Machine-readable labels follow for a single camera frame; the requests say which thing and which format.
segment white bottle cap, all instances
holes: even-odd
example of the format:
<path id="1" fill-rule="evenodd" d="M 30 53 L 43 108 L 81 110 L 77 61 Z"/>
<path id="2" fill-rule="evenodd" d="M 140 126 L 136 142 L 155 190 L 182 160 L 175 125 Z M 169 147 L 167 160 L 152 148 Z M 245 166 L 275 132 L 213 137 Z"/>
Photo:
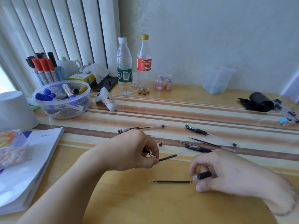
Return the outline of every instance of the white bottle cap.
<path id="1" fill-rule="evenodd" d="M 125 43 L 125 44 L 127 44 L 128 43 L 128 39 L 126 37 L 119 37 L 118 38 L 118 43 Z"/>

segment bracelet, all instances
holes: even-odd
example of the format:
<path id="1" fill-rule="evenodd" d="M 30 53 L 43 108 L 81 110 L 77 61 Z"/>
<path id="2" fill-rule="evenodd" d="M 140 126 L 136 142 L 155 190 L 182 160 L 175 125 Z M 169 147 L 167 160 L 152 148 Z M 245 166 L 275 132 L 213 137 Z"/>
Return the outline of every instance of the bracelet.
<path id="1" fill-rule="evenodd" d="M 269 207 L 266 205 L 267 209 L 272 213 L 272 215 L 275 215 L 275 216 L 279 216 L 279 217 L 284 217 L 284 216 L 287 216 L 289 214 L 291 214 L 295 208 L 297 207 L 298 205 L 298 197 L 297 197 L 297 193 L 296 193 L 296 189 L 295 187 L 293 187 L 293 185 L 290 183 L 289 180 L 287 180 L 291 186 L 291 189 L 292 189 L 292 193 L 293 193 L 293 196 L 294 196 L 294 203 L 292 204 L 292 207 L 290 210 L 288 210 L 287 212 L 285 213 L 277 213 L 277 212 L 273 212 L 269 209 Z"/>

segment bottle label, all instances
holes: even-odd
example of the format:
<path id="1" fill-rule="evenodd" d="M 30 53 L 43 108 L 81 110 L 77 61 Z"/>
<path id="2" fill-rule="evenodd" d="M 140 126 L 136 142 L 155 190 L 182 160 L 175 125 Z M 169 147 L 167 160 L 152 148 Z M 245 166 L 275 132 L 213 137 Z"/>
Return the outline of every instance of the bottle label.
<path id="1" fill-rule="evenodd" d="M 139 59 L 137 58 L 137 70 L 138 71 L 150 71 L 152 69 L 152 59 Z"/>
<path id="2" fill-rule="evenodd" d="M 133 81 L 133 70 L 121 70 L 117 68 L 118 81 L 119 82 L 132 82 Z"/>
<path id="3" fill-rule="evenodd" d="M 111 95 L 108 94 L 108 93 L 103 95 L 103 100 L 105 101 L 105 103 L 107 105 L 111 104 L 111 103 L 114 103 L 114 100 L 112 99 Z"/>

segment white handheld device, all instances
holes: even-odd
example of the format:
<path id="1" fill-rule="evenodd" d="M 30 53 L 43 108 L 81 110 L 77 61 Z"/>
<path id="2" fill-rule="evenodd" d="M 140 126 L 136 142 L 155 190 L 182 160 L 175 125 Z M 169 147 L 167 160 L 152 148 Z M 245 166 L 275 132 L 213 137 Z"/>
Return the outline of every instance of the white handheld device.
<path id="1" fill-rule="evenodd" d="M 114 100 L 112 99 L 110 93 L 105 87 L 103 87 L 99 91 L 97 97 L 95 98 L 95 102 L 100 102 L 100 101 L 102 101 L 110 111 L 116 110 L 116 104 L 114 103 Z"/>

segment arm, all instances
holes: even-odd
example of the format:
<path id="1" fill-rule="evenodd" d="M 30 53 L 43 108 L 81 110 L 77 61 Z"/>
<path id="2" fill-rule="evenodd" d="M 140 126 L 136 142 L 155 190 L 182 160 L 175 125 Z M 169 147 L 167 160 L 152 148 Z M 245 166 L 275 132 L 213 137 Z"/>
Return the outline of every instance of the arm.
<path id="1" fill-rule="evenodd" d="M 157 158 L 146 157 L 150 150 Z M 92 192 L 108 170 L 151 168 L 159 162 L 156 142 L 141 130 L 122 133 L 85 152 L 20 218 L 18 224 L 82 223 Z"/>
<path id="2" fill-rule="evenodd" d="M 282 217 L 274 215 L 279 224 L 298 222 L 298 194 L 294 195 L 292 185 L 282 176 L 220 149 L 196 156 L 190 165 L 191 175 L 196 173 L 198 166 L 200 172 L 208 171 L 210 166 L 211 172 L 214 173 L 214 177 L 201 180 L 196 185 L 198 192 L 216 190 L 241 196 L 260 197 L 272 213 L 286 214 L 292 211 Z"/>

